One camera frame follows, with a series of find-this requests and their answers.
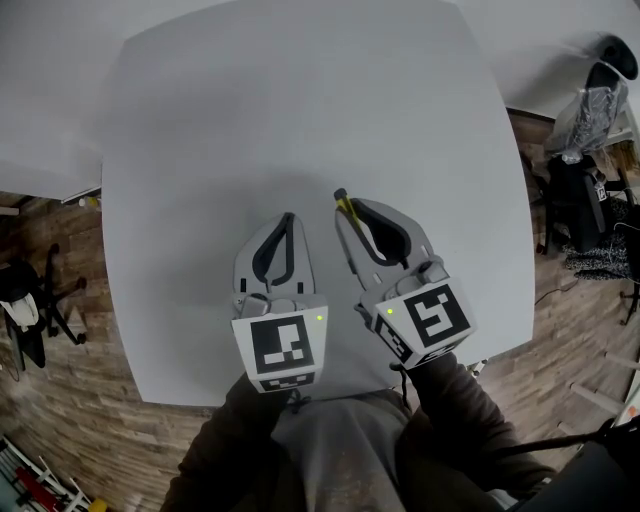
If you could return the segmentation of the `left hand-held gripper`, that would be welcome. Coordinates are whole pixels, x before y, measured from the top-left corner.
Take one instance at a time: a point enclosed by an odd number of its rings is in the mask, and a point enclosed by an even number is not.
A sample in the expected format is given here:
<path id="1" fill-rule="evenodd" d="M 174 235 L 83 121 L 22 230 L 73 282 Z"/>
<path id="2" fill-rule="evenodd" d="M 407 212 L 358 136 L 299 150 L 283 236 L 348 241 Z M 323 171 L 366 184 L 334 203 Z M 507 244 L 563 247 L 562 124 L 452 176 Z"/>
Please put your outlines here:
<path id="1" fill-rule="evenodd" d="M 233 291 L 237 316 L 231 327 L 256 390 L 274 393 L 316 384 L 324 367 L 329 308 L 324 296 L 313 294 L 298 216 L 276 216 L 250 237 L 234 261 Z"/>

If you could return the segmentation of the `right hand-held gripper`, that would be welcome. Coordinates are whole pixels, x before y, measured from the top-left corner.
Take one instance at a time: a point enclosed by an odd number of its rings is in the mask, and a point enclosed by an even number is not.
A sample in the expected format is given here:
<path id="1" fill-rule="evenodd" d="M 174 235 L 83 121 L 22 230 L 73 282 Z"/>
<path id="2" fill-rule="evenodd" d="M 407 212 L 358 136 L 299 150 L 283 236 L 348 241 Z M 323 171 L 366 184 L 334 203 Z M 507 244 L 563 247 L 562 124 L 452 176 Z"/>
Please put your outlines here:
<path id="1" fill-rule="evenodd" d="M 378 201 L 349 199 L 335 227 L 363 293 L 354 307 L 409 370 L 460 345 L 476 322 L 459 279 L 448 274 L 423 228 Z"/>

